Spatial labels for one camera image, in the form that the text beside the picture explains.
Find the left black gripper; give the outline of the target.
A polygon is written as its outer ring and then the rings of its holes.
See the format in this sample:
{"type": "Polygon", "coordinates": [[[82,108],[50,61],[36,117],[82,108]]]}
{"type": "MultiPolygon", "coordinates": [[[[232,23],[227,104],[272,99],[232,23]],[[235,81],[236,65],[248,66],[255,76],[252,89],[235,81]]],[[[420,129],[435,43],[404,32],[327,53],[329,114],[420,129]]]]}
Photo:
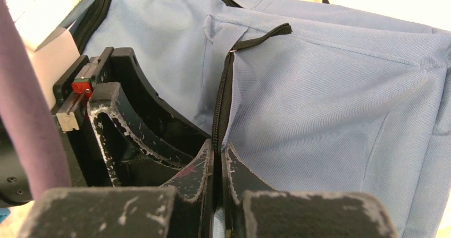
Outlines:
{"type": "MultiPolygon", "coordinates": [[[[60,131],[75,187],[110,182],[112,186],[162,185],[189,164],[210,138],[159,96],[130,47],[106,47],[93,57],[81,55],[53,85],[53,95],[51,115],[56,125],[61,124],[56,114],[66,109],[79,125],[77,130],[60,131]],[[85,95],[73,92],[72,83],[86,66],[108,69],[109,57],[115,82],[99,84],[87,104],[85,95]]],[[[21,206],[31,200],[28,179],[2,126],[1,206],[21,206]]]]}

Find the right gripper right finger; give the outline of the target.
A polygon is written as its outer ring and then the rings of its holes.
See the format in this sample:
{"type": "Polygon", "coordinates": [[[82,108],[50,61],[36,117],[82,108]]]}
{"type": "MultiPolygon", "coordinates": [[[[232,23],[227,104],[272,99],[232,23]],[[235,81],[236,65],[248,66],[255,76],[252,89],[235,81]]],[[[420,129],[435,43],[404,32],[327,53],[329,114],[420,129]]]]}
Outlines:
{"type": "Polygon", "coordinates": [[[397,237],[384,205],[359,192],[278,191],[221,152],[226,237],[397,237]]]}

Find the blue student backpack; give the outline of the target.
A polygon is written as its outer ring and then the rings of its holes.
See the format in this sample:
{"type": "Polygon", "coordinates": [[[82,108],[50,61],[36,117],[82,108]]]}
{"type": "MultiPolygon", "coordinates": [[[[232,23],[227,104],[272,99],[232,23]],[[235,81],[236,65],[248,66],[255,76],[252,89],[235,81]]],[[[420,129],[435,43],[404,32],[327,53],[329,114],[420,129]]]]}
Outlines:
{"type": "Polygon", "coordinates": [[[450,190],[450,32],[295,0],[92,0],[83,54],[131,47],[205,132],[227,55],[225,138],[285,191],[377,196],[401,237],[434,237],[450,190]]]}

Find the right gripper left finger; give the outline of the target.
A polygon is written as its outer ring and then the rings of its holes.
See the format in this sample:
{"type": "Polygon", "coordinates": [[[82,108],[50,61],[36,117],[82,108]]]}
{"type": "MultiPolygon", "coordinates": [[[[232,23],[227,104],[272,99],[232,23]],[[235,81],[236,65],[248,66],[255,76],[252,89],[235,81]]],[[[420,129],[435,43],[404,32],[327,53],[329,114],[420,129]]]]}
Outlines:
{"type": "Polygon", "coordinates": [[[55,188],[37,200],[18,237],[211,237],[213,149],[158,187],[55,188]]]}

